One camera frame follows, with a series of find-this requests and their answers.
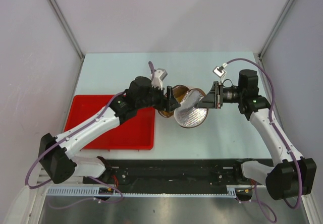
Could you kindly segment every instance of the red tray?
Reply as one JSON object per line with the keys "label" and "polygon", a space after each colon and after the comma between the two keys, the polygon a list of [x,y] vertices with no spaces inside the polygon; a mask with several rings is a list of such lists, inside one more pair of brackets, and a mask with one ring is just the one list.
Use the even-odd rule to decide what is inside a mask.
{"label": "red tray", "polygon": [[[65,125],[65,131],[97,113],[113,95],[76,95]],[[86,145],[86,149],[151,150],[154,141],[155,109],[145,108],[126,121]]]}

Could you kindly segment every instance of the metal floor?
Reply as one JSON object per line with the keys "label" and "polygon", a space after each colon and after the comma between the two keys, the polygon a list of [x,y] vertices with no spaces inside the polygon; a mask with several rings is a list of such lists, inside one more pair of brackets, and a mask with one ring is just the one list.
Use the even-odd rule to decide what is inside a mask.
{"label": "metal floor", "polygon": [[[303,207],[291,210],[284,201],[272,200],[266,189],[259,188],[261,200],[277,214],[277,223],[308,223]],[[40,224],[203,224],[203,223],[270,223],[257,203],[239,204],[235,199],[197,197],[128,197],[117,204],[85,201],[63,210],[84,197],[47,196]]]}

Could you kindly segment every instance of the white wall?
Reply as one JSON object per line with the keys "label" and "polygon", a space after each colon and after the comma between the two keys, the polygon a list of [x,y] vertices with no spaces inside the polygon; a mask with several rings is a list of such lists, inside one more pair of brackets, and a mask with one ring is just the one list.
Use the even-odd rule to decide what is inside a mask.
{"label": "white wall", "polygon": [[57,0],[84,52],[259,52],[287,0]]}
{"label": "white wall", "polygon": [[0,0],[0,223],[40,137],[63,125],[80,60],[47,0]]}
{"label": "white wall", "polygon": [[323,207],[323,0],[297,0],[264,56],[284,129],[317,164],[314,191]]}

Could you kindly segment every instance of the tabletop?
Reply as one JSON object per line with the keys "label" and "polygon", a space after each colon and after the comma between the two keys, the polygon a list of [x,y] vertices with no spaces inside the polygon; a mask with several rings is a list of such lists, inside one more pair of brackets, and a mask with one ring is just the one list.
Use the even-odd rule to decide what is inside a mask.
{"label": "tabletop", "polygon": [[[255,61],[252,52],[89,53],[85,57],[74,95],[121,92],[137,76],[149,77],[148,61],[152,61],[155,68],[167,70],[165,87],[183,84],[208,93],[213,81],[219,81],[212,70],[234,58]],[[242,69],[257,70],[247,62],[234,62],[226,68],[226,78],[237,85]],[[258,87],[259,94],[265,95],[260,75]],[[154,137],[152,150],[84,149],[79,155],[101,155],[110,159],[271,157],[258,132],[239,113],[237,104],[224,104],[221,109],[210,109],[203,124],[191,129],[180,127],[174,118],[165,119],[156,114]]]}

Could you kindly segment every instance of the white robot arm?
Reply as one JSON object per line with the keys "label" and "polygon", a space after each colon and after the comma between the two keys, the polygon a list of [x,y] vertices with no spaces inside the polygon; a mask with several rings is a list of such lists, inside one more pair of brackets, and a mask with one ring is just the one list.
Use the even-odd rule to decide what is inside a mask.
{"label": "white robot arm", "polygon": [[237,60],[245,59],[231,60],[214,69],[213,72],[221,78],[221,82],[213,82],[211,91],[201,99],[197,107],[221,108],[223,103],[238,103],[240,113],[245,115],[261,135],[274,164],[274,167],[270,167],[253,159],[239,160],[238,171],[241,176],[265,185],[275,200],[299,196],[300,192],[303,195],[309,194],[316,164],[312,158],[304,158],[292,145],[278,124],[271,104],[265,97],[258,95],[257,72],[242,70],[239,73],[238,86],[230,88],[223,86],[223,78],[226,75],[223,68]]}
{"label": "white robot arm", "polygon": [[104,159],[77,157],[76,154],[84,146],[135,117],[141,108],[152,106],[167,112],[178,108],[180,104],[174,98],[170,86],[164,96],[163,79],[166,76],[166,70],[157,69],[152,71],[151,79],[137,77],[131,82],[129,89],[116,94],[91,118],[56,137],[50,133],[44,135],[40,142],[38,159],[50,179],[59,184],[71,176],[100,177],[106,170]]}

